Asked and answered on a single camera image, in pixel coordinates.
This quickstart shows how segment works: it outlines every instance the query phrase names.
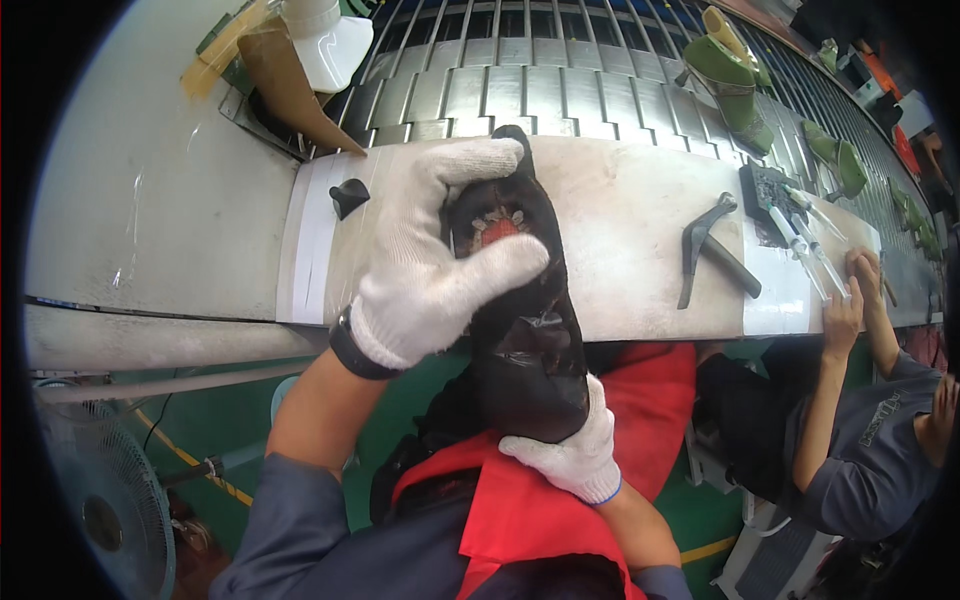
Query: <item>green floor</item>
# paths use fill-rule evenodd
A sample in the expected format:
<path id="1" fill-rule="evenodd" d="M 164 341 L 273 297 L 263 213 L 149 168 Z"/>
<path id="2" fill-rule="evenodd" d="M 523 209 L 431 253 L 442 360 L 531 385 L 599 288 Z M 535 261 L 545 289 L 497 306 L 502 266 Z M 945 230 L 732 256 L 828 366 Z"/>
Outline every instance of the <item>green floor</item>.
<path id="1" fill-rule="evenodd" d="M 731 357 L 756 359 L 768 344 L 755 341 L 731 343 L 726 353 Z M 360 435 L 356 451 L 358 464 L 348 469 L 344 476 L 351 529 L 370 524 L 368 501 L 374 470 L 383 463 L 403 434 L 414 432 L 411 418 L 423 414 L 430 398 L 466 363 L 467 358 L 460 354 L 430 357 L 391 383 Z M 857 345 L 850 364 L 846 386 L 869 384 L 871 367 L 865 345 Z M 177 371 L 177 376 L 229 370 L 223 367 L 182 369 Z M 118 382 L 130 382 L 162 379 L 173 374 L 174 370 L 130 372 L 116 373 L 115 378 Z M 182 454 L 178 455 L 168 447 L 164 438 L 181 453 L 198 460 L 262 443 L 270 430 L 270 402 L 274 389 L 284 378 L 173 395 L 157 428 L 162 435 L 155 432 L 147 446 L 147 455 L 157 473 L 162 476 L 187 467 Z M 159 396 L 142 409 L 151 422 L 159 418 L 164 399 Z M 126 423 L 142 442 L 148 431 L 147 424 L 137 417 L 129 418 Z M 254 460 L 228 472 L 225 479 L 237 490 L 253 495 L 261 464 L 262 459 Z M 670 523 L 681 552 L 737 535 L 742 527 L 739 492 L 725 496 L 708 484 L 693 488 L 685 480 L 687 474 L 686 452 L 682 450 L 655 503 Z M 246 526 L 247 505 L 207 479 L 184 484 L 177 488 L 177 493 L 193 506 L 227 552 L 230 555 L 235 553 Z M 729 553 L 727 549 L 684 564 L 694 598 L 723 598 L 720 590 L 711 587 L 708 581 Z"/>

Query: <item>black boot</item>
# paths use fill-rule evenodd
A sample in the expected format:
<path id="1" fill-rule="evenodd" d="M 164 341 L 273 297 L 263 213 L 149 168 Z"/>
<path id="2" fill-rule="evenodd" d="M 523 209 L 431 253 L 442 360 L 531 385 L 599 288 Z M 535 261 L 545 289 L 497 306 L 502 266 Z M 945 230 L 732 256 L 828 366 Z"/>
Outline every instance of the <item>black boot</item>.
<path id="1" fill-rule="evenodd" d="M 554 444 L 587 420 L 587 366 L 577 316 L 566 289 L 564 246 L 557 215 L 535 179 L 526 135 L 508 125 L 525 152 L 516 172 L 468 186 L 447 207 L 458 258 L 511 233 L 531 233 L 550 263 L 530 283 L 492 300 L 473 316 L 469 335 L 480 406 L 488 423 L 508 435 Z"/>

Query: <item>shoe heel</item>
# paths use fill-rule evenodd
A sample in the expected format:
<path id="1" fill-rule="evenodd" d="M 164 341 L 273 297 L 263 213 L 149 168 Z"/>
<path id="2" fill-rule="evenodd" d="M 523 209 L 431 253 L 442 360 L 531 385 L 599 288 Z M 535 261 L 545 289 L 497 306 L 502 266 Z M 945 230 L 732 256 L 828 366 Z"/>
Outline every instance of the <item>shoe heel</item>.
<path id="1" fill-rule="evenodd" d="M 686 80 L 689 79 L 689 77 L 690 77 L 690 69 L 685 68 L 684 72 L 678 75 L 677 78 L 673 80 L 673 83 L 676 85 L 679 85 L 680 87 L 683 87 L 684 85 L 686 85 Z"/>

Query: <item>forearm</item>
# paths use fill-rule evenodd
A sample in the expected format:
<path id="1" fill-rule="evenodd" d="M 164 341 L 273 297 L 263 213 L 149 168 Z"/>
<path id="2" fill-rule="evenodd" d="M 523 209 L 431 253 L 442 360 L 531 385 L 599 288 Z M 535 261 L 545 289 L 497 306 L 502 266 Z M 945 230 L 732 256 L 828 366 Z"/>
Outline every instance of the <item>forearm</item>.
<path id="1" fill-rule="evenodd" d="M 820 361 L 820 380 L 810 401 L 793 461 L 793 482 L 801 492 L 806 492 L 817 469 L 827 459 L 833 419 L 846 372 L 847 357 L 825 351 Z"/>
<path id="2" fill-rule="evenodd" d="M 386 388 L 362 379 L 328 349 L 287 392 L 267 439 L 267 454 L 328 468 L 338 479 L 357 436 Z"/>
<path id="3" fill-rule="evenodd" d="M 630 570 L 670 564 L 680 566 L 680 550 L 660 512 L 629 483 L 596 507 L 610 527 Z"/>
<path id="4" fill-rule="evenodd" d="M 880 375 L 886 379 L 897 364 L 900 344 L 890 324 L 890 317 L 887 316 L 887 307 L 883 298 L 865 302 L 863 321 L 867 328 L 867 339 L 870 341 L 870 353 L 874 357 L 874 364 L 880 371 Z"/>

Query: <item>knit glove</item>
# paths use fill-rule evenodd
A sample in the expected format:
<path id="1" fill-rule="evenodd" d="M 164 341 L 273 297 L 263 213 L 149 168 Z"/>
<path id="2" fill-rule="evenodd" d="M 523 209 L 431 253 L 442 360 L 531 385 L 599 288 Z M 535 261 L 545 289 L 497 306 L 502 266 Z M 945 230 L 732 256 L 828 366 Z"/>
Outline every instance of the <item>knit glove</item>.
<path id="1" fill-rule="evenodd" d="M 603 384 L 587 375 L 590 410 L 580 431 L 559 444 L 504 436 L 500 451 L 538 470 L 554 487 L 590 505 L 603 504 L 620 491 L 620 467 L 613 461 L 613 412 Z"/>
<path id="2" fill-rule="evenodd" d="M 438 146 L 417 158 L 402 185 L 387 190 L 370 270 L 350 309 L 353 340 L 373 362 L 409 369 L 449 348 L 480 306 L 546 268 L 546 247 L 528 233 L 462 260 L 440 239 L 444 202 L 469 183 L 510 175 L 522 157 L 513 139 Z"/>

